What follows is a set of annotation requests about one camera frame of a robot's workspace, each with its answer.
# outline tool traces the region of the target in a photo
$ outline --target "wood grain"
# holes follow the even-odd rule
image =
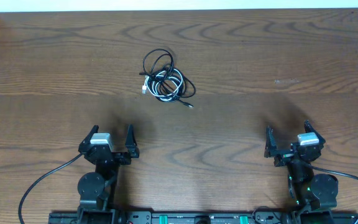
[[[156,47],[195,83],[192,110],[141,95]],[[94,124],[117,150],[135,126],[140,159],[121,169],[119,205],[288,206],[264,129],[288,145],[304,119],[327,139],[314,164],[358,175],[358,9],[0,14],[0,223],[18,222],[27,187],[74,157]],[[80,159],[43,180],[25,221],[76,210],[92,170]],[[358,182],[338,178],[337,210],[358,212]]]

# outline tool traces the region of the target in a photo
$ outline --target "tabletop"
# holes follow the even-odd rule
[[[172,52],[195,107],[142,94],[144,55]],[[140,158],[121,167],[115,203],[155,211],[293,205],[287,170],[264,158],[310,120],[326,139],[313,165],[358,175],[358,9],[0,13],[0,223],[42,174],[77,155],[94,124]],[[83,158],[24,202],[26,223],[74,211]],[[358,181],[338,177],[337,208],[358,212]]]

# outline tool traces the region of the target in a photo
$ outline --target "wooden table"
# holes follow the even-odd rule
[[[142,59],[157,47],[196,85],[193,109],[142,95]],[[118,150],[135,126],[123,207],[292,205],[264,131],[288,145],[304,119],[327,140],[313,164],[358,175],[358,9],[0,13],[0,223],[18,222],[29,185],[75,157],[94,124]],[[80,159],[43,180],[24,220],[76,210],[93,169]],[[337,210],[358,212],[358,181],[338,179]]]

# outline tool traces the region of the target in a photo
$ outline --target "white wall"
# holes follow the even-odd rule
[[[358,7],[358,0],[0,0],[0,12]]]

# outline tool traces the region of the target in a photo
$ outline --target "bundle of cables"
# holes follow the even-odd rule
[[[155,60],[150,72],[148,72],[145,68],[145,61],[151,53],[157,51],[164,53]],[[157,62],[163,57],[169,57],[170,62],[164,64],[161,69],[154,70]],[[145,75],[145,81],[142,87],[143,94],[146,94],[146,91],[148,90],[161,102],[179,101],[185,106],[190,108],[194,107],[193,105],[182,101],[181,98],[194,96],[196,94],[196,87],[179,69],[175,68],[172,54],[169,51],[165,49],[155,49],[149,52],[143,58],[143,72],[140,72],[139,75]],[[191,85],[193,91],[191,94],[186,95],[189,85]]]

